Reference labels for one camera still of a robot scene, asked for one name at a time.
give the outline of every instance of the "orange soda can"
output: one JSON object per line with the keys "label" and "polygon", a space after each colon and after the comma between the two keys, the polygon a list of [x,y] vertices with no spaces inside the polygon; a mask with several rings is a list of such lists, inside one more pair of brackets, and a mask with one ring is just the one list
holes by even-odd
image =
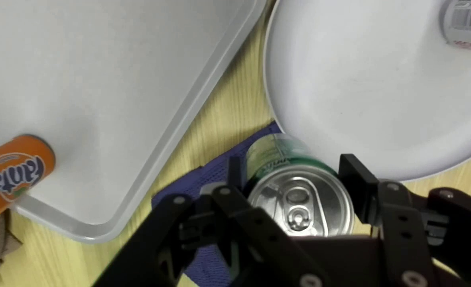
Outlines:
{"label": "orange soda can", "polygon": [[0,214],[55,168],[55,153],[35,136],[13,138],[0,147]]}

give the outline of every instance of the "purple cloth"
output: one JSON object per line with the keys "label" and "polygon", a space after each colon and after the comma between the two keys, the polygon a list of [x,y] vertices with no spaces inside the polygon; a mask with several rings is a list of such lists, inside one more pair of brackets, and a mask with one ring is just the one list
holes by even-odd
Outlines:
{"label": "purple cloth", "polygon": [[[204,167],[190,171],[172,184],[159,191],[152,198],[152,207],[157,205],[165,196],[170,194],[187,194],[194,199],[199,197],[200,188],[208,183],[226,181],[227,162],[230,156],[244,158],[248,148],[261,138],[270,133],[280,133],[275,122],[256,132],[243,142],[239,143],[228,152],[210,161]],[[199,287],[222,287],[228,286],[231,279],[221,256],[217,254],[214,246],[198,249],[195,260],[185,271]]]}

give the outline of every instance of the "barcode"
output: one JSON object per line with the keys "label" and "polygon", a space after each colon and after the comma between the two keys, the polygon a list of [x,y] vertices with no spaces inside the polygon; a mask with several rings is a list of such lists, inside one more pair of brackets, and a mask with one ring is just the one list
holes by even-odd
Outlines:
{"label": "barcode", "polygon": [[471,9],[455,9],[452,16],[452,27],[471,30]]}

